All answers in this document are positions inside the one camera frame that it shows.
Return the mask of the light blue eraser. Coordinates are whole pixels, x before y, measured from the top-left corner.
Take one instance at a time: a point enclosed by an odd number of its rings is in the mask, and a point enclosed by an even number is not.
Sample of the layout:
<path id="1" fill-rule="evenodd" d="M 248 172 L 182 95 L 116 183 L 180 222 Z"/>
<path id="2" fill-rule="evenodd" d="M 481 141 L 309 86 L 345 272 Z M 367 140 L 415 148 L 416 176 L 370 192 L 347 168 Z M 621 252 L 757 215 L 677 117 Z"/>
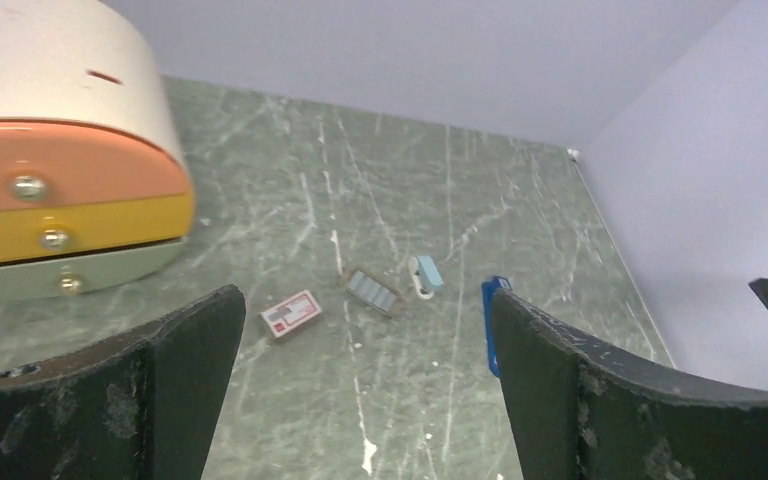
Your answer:
<path id="1" fill-rule="evenodd" d="M 412 256 L 408 262 L 408 268 L 414 292 L 419 299 L 430 300 L 443 288 L 442 276 L 430 256 Z"/>

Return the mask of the red white staple box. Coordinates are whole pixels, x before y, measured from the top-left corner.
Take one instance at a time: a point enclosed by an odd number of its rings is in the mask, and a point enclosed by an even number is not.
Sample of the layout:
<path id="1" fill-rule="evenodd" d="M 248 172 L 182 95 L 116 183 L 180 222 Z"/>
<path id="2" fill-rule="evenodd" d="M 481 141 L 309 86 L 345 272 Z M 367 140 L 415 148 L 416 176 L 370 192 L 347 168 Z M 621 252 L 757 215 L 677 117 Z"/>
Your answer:
<path id="1" fill-rule="evenodd" d="M 310 290 L 302 290 L 262 311 L 260 318 L 276 340 L 282 339 L 323 312 Z"/>

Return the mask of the blue stapler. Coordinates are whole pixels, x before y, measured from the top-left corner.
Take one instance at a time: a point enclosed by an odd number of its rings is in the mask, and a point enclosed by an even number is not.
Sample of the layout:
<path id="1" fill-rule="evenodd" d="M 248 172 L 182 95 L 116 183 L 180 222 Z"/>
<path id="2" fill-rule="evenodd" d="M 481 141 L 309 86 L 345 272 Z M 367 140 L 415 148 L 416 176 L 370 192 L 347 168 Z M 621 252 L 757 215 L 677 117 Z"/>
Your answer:
<path id="1" fill-rule="evenodd" d="M 500 377 L 500 372 L 496 360 L 496 350 L 493 337 L 492 300 L 496 291 L 500 289 L 512 289 L 510 281 L 506 277 L 494 275 L 481 283 L 487 362 L 490 372 L 496 378 Z"/>

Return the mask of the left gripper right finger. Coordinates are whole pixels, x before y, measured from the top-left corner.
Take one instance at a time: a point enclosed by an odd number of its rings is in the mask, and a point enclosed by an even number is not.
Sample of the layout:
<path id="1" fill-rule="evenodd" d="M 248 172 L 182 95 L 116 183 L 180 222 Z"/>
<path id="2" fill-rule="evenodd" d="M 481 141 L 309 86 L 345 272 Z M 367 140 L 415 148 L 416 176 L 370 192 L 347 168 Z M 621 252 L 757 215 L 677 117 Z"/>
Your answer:
<path id="1" fill-rule="evenodd" d="M 492 300 L 527 479 L 768 479 L 768 391 L 652 362 L 511 291 Z"/>

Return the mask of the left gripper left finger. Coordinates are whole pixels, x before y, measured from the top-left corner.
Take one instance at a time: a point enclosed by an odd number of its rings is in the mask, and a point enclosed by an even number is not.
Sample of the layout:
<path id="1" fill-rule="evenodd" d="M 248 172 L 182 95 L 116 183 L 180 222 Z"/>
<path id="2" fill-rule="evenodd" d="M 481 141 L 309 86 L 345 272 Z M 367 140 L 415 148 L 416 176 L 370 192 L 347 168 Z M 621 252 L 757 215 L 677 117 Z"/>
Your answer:
<path id="1" fill-rule="evenodd" d="M 0 479 L 198 479 L 238 355 L 223 286 L 157 320 L 0 373 Z"/>

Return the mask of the staple tray with staples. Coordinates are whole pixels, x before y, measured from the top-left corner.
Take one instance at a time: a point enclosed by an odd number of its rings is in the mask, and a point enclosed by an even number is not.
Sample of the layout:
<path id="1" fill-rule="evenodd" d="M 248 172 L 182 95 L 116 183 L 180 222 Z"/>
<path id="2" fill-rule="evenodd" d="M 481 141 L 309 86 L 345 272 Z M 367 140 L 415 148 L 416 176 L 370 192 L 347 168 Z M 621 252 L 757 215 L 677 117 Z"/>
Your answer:
<path id="1" fill-rule="evenodd" d="M 387 317 L 398 315 L 406 305 L 404 296 L 383 277 L 354 266 L 340 276 L 341 287 L 353 297 Z"/>

